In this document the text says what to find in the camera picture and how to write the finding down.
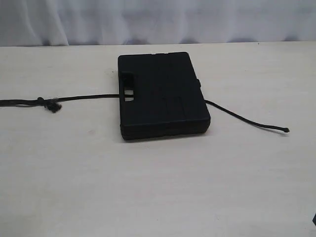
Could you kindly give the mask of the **black plastic carrying case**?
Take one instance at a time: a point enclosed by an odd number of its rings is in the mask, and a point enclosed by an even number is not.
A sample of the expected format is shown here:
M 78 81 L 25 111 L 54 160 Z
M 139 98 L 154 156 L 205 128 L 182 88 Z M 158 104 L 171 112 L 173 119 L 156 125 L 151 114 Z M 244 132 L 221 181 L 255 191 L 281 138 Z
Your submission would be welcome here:
M 205 133 L 211 116 L 187 52 L 118 57 L 124 140 Z

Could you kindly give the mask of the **white backdrop curtain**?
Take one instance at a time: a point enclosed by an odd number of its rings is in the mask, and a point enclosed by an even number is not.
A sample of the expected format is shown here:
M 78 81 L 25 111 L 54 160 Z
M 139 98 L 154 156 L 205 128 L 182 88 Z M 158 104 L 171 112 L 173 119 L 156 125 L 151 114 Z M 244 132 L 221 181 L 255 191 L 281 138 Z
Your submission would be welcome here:
M 313 0 L 3 0 L 2 46 L 306 41 Z

